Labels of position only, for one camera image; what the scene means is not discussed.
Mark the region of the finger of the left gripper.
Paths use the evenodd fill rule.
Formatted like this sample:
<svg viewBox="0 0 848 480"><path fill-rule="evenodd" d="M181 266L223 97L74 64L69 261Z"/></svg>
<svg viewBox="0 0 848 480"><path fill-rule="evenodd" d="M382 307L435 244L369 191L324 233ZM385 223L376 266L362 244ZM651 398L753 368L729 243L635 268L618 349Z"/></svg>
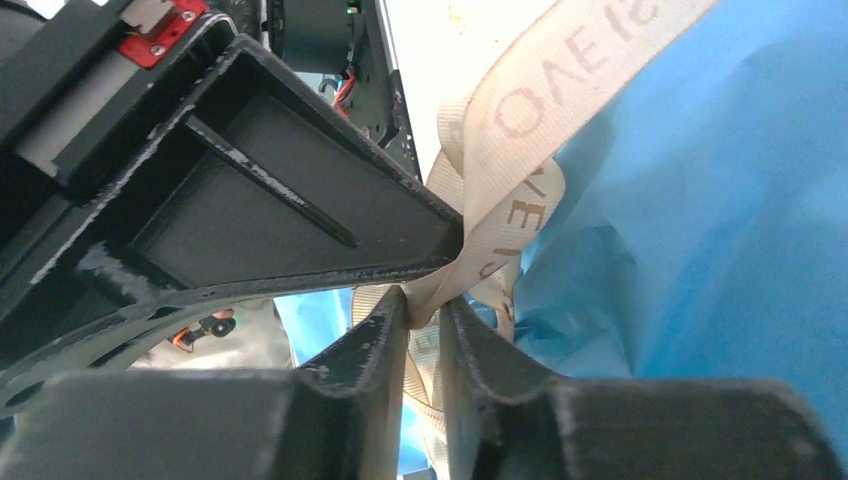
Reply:
<svg viewBox="0 0 848 480"><path fill-rule="evenodd" d="M244 300L414 279L460 216L278 59L238 38L98 129L81 192L1 164L1 367L123 368Z"/></svg>

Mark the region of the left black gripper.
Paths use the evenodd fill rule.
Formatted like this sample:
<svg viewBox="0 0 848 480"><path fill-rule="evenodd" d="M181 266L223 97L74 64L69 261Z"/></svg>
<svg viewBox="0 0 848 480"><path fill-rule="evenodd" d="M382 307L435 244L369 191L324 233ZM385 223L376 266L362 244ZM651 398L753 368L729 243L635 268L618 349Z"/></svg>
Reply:
<svg viewBox="0 0 848 480"><path fill-rule="evenodd" d="M1 5L1 275L38 241L53 197L84 203L238 35L212 1Z"/></svg>

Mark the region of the blue wrapping paper sheet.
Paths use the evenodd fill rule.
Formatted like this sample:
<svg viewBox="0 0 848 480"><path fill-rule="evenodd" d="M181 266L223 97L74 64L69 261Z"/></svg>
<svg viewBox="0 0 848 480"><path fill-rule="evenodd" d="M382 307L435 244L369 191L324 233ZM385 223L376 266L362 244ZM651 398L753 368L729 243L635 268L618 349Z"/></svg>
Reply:
<svg viewBox="0 0 848 480"><path fill-rule="evenodd" d="M556 157L518 346L577 377L753 376L847 461L847 5L724 1Z"/></svg>

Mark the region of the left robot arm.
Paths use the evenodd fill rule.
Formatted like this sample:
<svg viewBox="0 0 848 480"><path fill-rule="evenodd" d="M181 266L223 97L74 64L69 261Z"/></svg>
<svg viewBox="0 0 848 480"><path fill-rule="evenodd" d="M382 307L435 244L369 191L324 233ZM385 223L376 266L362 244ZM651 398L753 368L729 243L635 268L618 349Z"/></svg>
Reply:
<svg viewBox="0 0 848 480"><path fill-rule="evenodd" d="M5 395L446 265L410 134L381 1L3 2Z"/></svg>

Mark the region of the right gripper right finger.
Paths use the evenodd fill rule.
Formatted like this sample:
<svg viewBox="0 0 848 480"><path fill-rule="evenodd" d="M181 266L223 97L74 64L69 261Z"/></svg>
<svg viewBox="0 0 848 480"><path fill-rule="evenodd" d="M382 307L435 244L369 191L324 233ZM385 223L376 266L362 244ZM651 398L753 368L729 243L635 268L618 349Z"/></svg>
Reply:
<svg viewBox="0 0 848 480"><path fill-rule="evenodd" d="M440 317L454 479L842 479L804 401L756 379L559 375L454 299Z"/></svg>

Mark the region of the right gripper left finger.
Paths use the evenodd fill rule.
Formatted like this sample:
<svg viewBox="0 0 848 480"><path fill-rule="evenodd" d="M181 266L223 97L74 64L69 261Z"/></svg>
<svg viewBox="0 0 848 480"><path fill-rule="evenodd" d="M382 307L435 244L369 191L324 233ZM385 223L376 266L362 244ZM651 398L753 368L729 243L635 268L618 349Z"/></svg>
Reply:
<svg viewBox="0 0 848 480"><path fill-rule="evenodd" d="M406 297L302 367L91 370L50 380L4 446L5 479L392 479Z"/></svg>

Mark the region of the cream lace ribbon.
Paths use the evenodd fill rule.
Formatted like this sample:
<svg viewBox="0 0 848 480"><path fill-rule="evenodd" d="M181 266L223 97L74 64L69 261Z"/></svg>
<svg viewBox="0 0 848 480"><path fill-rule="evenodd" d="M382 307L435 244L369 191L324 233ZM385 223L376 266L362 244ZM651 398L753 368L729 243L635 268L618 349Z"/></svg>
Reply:
<svg viewBox="0 0 848 480"><path fill-rule="evenodd" d="M463 92L443 103L440 151L430 192L464 220L463 247L448 265L407 282L412 330L404 394L425 426L427 455L441 479L467 479L453 369L436 312L471 294L497 315L494 336L510 341L512 290L522 250L548 222L566 181L554 154L650 61L712 8L709 1L555 1L513 28L485 72L452 64Z"/></svg>

